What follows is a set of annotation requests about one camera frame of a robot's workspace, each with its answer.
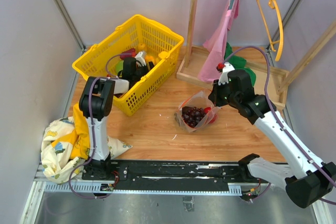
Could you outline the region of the clear zip top bag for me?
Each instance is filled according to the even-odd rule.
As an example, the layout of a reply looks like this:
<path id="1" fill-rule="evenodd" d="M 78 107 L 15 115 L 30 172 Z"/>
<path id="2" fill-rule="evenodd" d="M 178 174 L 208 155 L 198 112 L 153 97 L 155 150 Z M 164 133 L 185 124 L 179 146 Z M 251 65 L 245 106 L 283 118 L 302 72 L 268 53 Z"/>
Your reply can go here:
<path id="1" fill-rule="evenodd" d="M 219 107 L 208 98 L 209 89 L 203 89 L 183 101 L 174 113 L 178 126 L 191 133 L 214 124 L 218 119 Z"/>

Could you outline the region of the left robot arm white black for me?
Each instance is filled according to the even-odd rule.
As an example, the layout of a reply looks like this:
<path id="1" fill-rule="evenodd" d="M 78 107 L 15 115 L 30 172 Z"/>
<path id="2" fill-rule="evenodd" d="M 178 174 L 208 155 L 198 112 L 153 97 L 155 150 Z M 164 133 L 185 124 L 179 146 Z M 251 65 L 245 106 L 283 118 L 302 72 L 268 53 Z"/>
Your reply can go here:
<path id="1" fill-rule="evenodd" d="M 83 164 L 83 180 L 110 180 L 113 174 L 111 149 L 107 136 L 107 118 L 112 109 L 113 96 L 125 94 L 154 68 L 154 62 L 126 57 L 126 66 L 116 76 L 108 72 L 106 77 L 89 77 L 79 100 L 79 110 L 85 117 L 90 148 Z"/>

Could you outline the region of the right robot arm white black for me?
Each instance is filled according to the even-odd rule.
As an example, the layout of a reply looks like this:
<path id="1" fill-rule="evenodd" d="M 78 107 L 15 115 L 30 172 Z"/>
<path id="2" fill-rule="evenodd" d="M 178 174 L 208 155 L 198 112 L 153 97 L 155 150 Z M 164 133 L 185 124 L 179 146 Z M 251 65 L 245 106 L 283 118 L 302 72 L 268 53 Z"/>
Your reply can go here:
<path id="1" fill-rule="evenodd" d="M 244 182 L 266 180 L 286 191 L 291 201 L 307 208 L 335 187 L 335 163 L 325 163 L 310 151 L 284 122 L 267 94 L 255 94 L 249 74 L 242 69 L 221 70 L 208 97 L 215 106 L 229 105 L 261 130 L 287 161 L 281 168 L 250 154 L 238 168 Z"/>

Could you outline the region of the dark grape bunch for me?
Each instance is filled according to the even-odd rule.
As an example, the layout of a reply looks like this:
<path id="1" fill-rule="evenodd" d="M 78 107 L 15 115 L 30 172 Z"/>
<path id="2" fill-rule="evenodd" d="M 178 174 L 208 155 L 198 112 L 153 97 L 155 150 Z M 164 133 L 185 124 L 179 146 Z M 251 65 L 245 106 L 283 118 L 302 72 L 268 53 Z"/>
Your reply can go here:
<path id="1" fill-rule="evenodd" d="M 189 127 L 196 127 L 205 116 L 203 108 L 184 106 L 182 108 L 182 119 Z"/>

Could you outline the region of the red apple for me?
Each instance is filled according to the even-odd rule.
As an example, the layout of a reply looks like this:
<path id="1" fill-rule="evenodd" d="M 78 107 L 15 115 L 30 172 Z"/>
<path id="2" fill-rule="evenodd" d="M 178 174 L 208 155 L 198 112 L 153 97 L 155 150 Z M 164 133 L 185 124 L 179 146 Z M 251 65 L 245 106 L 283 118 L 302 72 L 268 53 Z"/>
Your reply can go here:
<path id="1" fill-rule="evenodd" d="M 217 119 L 217 112 L 214 110 L 214 108 L 211 107 L 206 107 L 204 109 L 204 112 L 207 116 L 207 123 L 212 124 L 216 121 Z"/>

